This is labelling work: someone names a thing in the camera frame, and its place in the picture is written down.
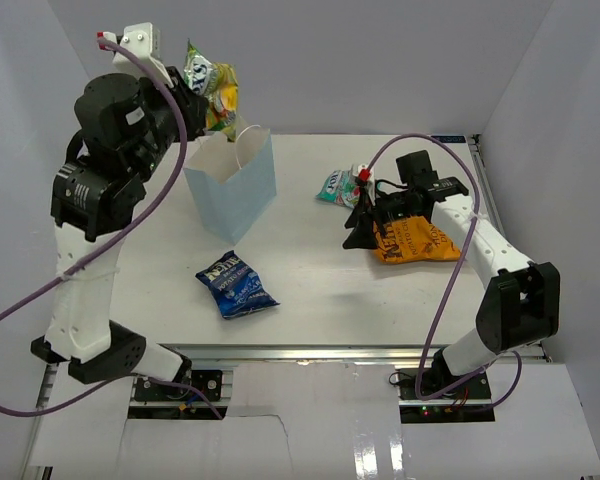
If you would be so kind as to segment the blue Kettle chips bag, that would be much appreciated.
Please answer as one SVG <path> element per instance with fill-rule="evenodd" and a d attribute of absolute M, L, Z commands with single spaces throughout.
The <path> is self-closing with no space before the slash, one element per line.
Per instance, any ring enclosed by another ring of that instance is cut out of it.
<path fill-rule="evenodd" d="M 197 272 L 195 277 L 208 288 L 224 320 L 279 305 L 264 289 L 258 273 L 233 250 Z"/>

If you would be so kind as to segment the teal Fox's mint candy bag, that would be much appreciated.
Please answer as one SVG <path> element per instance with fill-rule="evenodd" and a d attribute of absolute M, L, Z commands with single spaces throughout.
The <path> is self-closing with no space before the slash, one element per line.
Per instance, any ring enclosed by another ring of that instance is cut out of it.
<path fill-rule="evenodd" d="M 315 199 L 354 209 L 361 198 L 361 187 L 357 178 L 366 168 L 366 164 L 353 164 L 346 170 L 334 170 L 324 181 Z"/>

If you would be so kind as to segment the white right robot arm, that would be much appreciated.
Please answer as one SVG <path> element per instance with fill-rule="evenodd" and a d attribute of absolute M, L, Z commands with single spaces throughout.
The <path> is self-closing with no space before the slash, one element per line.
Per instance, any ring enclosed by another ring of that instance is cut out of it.
<path fill-rule="evenodd" d="M 460 259 L 484 287 L 475 326 L 438 350 L 414 382 L 420 399 L 452 399 L 466 389 L 471 374 L 502 354 L 557 333 L 560 274 L 552 263 L 522 254 L 480 218 L 475 197 L 459 179 L 439 177 L 427 151 L 404 155 L 396 164 L 401 183 L 393 193 L 380 191 L 368 166 L 355 173 L 359 200 L 345 223 L 349 235 L 343 246 L 376 250 L 398 221 L 422 217 L 460 248 Z"/>

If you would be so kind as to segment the green Fox's candy bag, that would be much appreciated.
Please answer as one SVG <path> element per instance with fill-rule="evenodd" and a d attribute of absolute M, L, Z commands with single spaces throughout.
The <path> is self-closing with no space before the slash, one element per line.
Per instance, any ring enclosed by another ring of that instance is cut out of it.
<path fill-rule="evenodd" d="M 183 68 L 187 86 L 208 102 L 206 130 L 221 132 L 230 142 L 236 139 L 239 86 L 233 65 L 208 60 L 191 41 Z"/>

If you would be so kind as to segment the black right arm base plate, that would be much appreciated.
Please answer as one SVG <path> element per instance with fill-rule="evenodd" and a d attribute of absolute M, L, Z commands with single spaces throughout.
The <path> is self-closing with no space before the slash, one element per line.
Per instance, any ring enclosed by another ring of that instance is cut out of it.
<path fill-rule="evenodd" d="M 391 385 L 399 388 L 399 396 L 402 400 L 420 400 L 416 394 L 416 376 L 417 369 L 399 369 L 393 372 L 388 381 Z M 433 393 L 446 388 L 453 383 L 455 378 L 449 382 L 443 380 L 439 375 L 431 373 L 429 369 L 425 369 L 421 381 L 421 395 L 430 396 Z M 487 380 L 486 374 L 482 373 L 468 380 L 462 385 L 453 390 L 448 390 L 437 400 L 490 400 L 491 389 Z"/>

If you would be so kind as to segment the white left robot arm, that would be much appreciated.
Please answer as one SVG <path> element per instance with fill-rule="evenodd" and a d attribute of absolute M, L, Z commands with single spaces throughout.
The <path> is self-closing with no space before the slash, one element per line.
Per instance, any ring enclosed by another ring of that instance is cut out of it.
<path fill-rule="evenodd" d="M 147 77 L 110 73 L 91 80 L 76 100 L 80 124 L 53 181 L 57 274 L 52 319 L 31 353 L 47 364 L 65 363 L 83 384 L 127 375 L 157 379 L 168 398 L 191 387 L 191 362 L 110 317 L 122 232 L 145 184 L 173 144 L 186 146 L 205 129 L 207 101 L 166 69 L 168 102 Z"/>

